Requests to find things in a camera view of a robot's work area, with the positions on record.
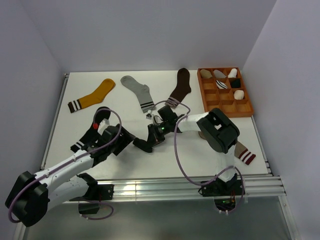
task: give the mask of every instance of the wooden organizer box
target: wooden organizer box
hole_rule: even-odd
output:
[[[200,70],[205,69],[211,72],[212,78],[202,78]],[[228,74],[231,69],[237,69],[235,78],[228,78]],[[214,75],[214,70],[219,70],[222,72],[226,78],[216,78]],[[199,68],[197,72],[202,102],[204,106],[204,111],[209,112],[214,108],[219,108],[227,115],[229,118],[243,118],[251,117],[254,114],[254,109],[252,107],[244,80],[241,76],[240,70],[237,67],[220,67],[220,68]],[[219,89],[216,84],[216,79],[227,85],[227,89]],[[240,88],[231,88],[230,83],[240,79]],[[242,100],[236,100],[234,98],[234,93],[237,90],[244,91],[244,98]]]

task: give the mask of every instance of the white wall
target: white wall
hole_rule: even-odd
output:
[[[69,72],[244,65],[276,0],[21,0]]]
[[[0,238],[11,239],[5,200],[17,176],[39,170],[63,75],[21,3],[0,1]]]
[[[320,236],[320,1],[278,0],[243,75],[304,239]]]

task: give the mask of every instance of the dark brown sock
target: dark brown sock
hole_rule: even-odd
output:
[[[168,98],[166,105],[169,105],[175,109],[179,103],[185,98],[185,96],[191,93],[191,87],[189,85],[190,73],[187,69],[181,68],[177,73],[176,87]]]

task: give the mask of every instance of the black sock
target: black sock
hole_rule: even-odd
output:
[[[99,107],[97,111],[100,109],[109,109],[109,108],[106,106],[102,106],[102,107]],[[110,111],[100,111],[95,116],[95,122],[99,125],[103,119],[108,120],[109,117],[110,117]],[[89,143],[97,134],[99,134],[98,129],[94,129],[93,121],[92,121],[90,128],[85,132],[85,134],[80,138],[80,140],[70,147],[71,151],[76,153],[79,149],[82,148],[82,146]]]

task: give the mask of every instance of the white table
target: white table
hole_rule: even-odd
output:
[[[45,168],[50,168],[70,157],[70,146],[79,140],[90,127],[97,108],[107,106],[116,111],[123,126],[135,136],[147,139],[147,125],[151,123],[142,113],[137,97],[125,88],[120,79],[130,75],[139,83],[150,88],[153,101],[166,100],[177,83],[177,71],[114,71],[114,72],[72,72],[69,75],[62,98],[55,128],[45,160]],[[100,104],[70,113],[68,102],[93,92],[106,79],[113,79],[116,86]],[[197,71],[190,70],[190,87],[192,92],[182,101],[191,108],[191,114],[204,112]],[[178,106],[177,114],[186,109]],[[240,130],[238,140],[256,154],[250,165],[235,158],[236,166],[244,175],[267,174],[267,167],[257,138],[253,121],[250,117],[231,119]],[[110,124],[116,125],[117,117],[110,117]],[[166,135],[165,142],[154,147],[153,153],[145,153],[130,144],[118,156],[111,154],[106,161],[87,170],[97,180],[134,180],[182,177],[174,154],[173,134]],[[214,175],[216,152],[197,132],[184,132],[177,138],[178,154],[186,173],[191,177]]]

